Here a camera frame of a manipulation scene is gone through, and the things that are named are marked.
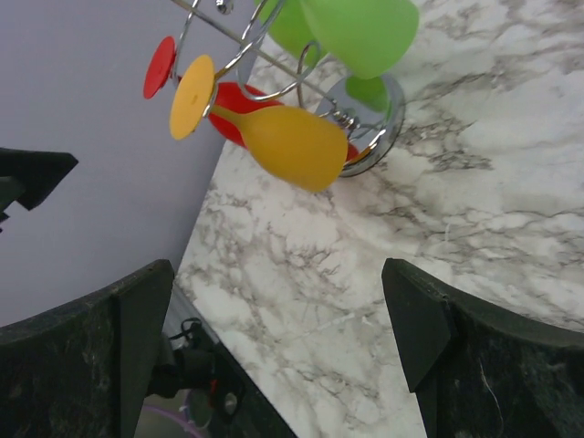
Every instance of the glass base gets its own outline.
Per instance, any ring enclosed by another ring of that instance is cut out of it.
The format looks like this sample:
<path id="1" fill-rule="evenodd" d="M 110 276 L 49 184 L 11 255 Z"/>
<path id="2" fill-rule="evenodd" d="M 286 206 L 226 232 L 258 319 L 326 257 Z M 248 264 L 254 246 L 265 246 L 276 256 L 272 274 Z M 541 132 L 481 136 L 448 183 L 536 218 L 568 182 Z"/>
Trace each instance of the glass base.
<path id="1" fill-rule="evenodd" d="M 390 75 L 362 80 L 346 77 L 337 82 L 328 94 L 338 102 L 338 108 L 353 118 L 354 130 L 346 129 L 349 141 L 359 156 L 345 164 L 341 177 L 355 176 L 373 167 L 390 151 L 403 124 L 405 103 L 400 84 Z M 322 100 L 317 114 L 327 113 L 332 105 Z M 332 115 L 327 119 L 335 121 Z"/>

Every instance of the black cable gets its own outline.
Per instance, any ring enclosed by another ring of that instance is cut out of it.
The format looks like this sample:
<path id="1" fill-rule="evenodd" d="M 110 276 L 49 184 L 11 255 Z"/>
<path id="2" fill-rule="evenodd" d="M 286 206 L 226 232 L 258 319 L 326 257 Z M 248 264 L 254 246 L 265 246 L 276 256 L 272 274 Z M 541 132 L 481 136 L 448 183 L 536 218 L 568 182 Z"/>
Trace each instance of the black cable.
<path id="1" fill-rule="evenodd" d="M 191 326 L 187 328 L 186 324 L 188 322 L 191 323 Z M 203 322 L 199 318 L 187 318 L 183 322 L 181 322 L 181 332 L 174 335 L 174 336 L 170 336 L 169 339 L 170 340 L 177 340 L 180 338 L 185 338 L 187 341 L 190 341 L 192 339 L 193 333 L 199 327 L 201 327 L 202 324 L 203 324 Z"/>

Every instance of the white wall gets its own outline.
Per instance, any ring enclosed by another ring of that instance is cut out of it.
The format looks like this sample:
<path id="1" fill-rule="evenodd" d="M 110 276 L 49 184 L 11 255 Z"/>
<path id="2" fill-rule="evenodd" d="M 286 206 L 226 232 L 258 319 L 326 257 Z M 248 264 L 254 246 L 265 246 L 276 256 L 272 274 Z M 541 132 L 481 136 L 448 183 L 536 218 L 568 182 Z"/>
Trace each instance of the white wall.
<path id="1" fill-rule="evenodd" d="M 243 31 L 252 0 L 220 16 Z M 141 96 L 151 54 L 186 13 L 168 0 L 21 0 L 0 15 L 0 147 L 71 152 L 79 165 L 0 234 L 0 326 L 104 287 L 156 258 L 175 268 L 224 140 L 206 121 L 173 141 L 173 89 Z M 182 70 L 238 46 L 194 21 Z M 246 63 L 248 72 L 253 59 Z"/>

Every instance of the white marble surface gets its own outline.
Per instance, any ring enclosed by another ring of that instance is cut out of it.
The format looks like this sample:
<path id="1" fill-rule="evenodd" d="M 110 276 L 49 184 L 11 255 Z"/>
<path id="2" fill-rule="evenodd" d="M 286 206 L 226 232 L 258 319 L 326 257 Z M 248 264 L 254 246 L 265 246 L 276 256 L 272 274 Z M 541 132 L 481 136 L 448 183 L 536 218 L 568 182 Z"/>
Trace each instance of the white marble surface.
<path id="1" fill-rule="evenodd" d="M 418 5 L 391 71 L 408 105 L 390 154 L 315 195 L 227 144 L 179 271 L 301 438 L 425 436 L 383 299 L 387 257 L 584 330 L 583 3 Z M 342 70 L 326 61 L 314 80 Z M 287 81 L 258 61 L 251 83 Z"/>

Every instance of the wire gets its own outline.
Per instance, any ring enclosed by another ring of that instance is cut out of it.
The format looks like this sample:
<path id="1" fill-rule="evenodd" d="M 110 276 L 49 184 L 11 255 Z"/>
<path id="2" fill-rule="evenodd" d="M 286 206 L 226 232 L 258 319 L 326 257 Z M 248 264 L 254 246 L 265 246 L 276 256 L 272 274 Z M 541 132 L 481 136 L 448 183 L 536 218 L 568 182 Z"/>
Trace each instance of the wire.
<path id="1" fill-rule="evenodd" d="M 226 37 L 229 37 L 230 39 L 233 39 L 236 43 L 239 43 L 240 45 L 245 44 L 245 41 L 242 41 L 242 39 L 235 32 L 233 32 L 229 28 L 223 26 L 221 23 L 217 23 L 210 16 L 208 16 L 204 12 L 200 11 L 199 9 L 192 8 L 191 5 L 189 5 L 188 3 L 184 2 L 183 0 L 171 0 L 171 1 L 175 5 L 180 6 L 185 11 L 187 11 L 189 13 L 192 12 L 193 14 L 195 14 L 196 16 L 198 16 L 202 21 L 204 21 L 207 25 L 210 25 L 210 26 L 214 27 L 219 32 L 221 32 L 223 35 L 225 35 Z M 298 79 L 298 75 L 297 75 L 297 73 L 294 70 L 292 70 L 291 68 L 288 68 L 287 66 L 285 66 L 284 64 L 282 64 L 281 62 L 279 62 L 277 59 L 275 59 L 273 57 L 270 57 L 267 53 L 264 53 L 263 51 L 261 51 L 257 47 L 251 47 L 251 50 L 254 51 L 254 52 L 256 52 L 258 56 L 262 57 L 263 59 L 265 59 L 270 64 L 272 64 L 272 65 L 278 67 L 280 70 L 286 72 L 292 78 Z M 329 94 L 327 94 L 326 92 L 324 92 L 322 89 L 320 89 L 318 86 L 316 86 L 312 82 L 309 82 L 309 81 L 307 81 L 305 79 L 302 80 L 301 82 L 306 87 L 308 87 L 308 88 L 312 89 L 314 92 L 318 93 L 319 96 L 322 96 L 323 99 L 326 99 L 326 100 L 328 100 L 331 103 L 334 102 L 334 99 Z"/>
<path id="2" fill-rule="evenodd" d="M 187 328 L 185 325 L 187 322 L 191 322 L 191 326 Z M 180 338 L 185 338 L 187 341 L 192 339 L 192 334 L 195 332 L 196 329 L 201 327 L 203 322 L 199 318 L 187 318 L 183 322 L 181 322 L 181 332 L 169 337 L 170 340 L 177 340 Z"/>
<path id="3" fill-rule="evenodd" d="M 168 418 L 169 420 L 174 421 L 178 425 L 180 425 L 187 433 L 189 433 L 194 438 L 204 438 L 199 431 L 197 431 L 192 424 L 189 424 L 183 418 L 174 413 L 164 410 L 163 408 L 159 408 L 158 406 L 152 406 L 149 404 L 144 404 L 142 409 L 154 413 L 158 413 L 159 415 Z"/>

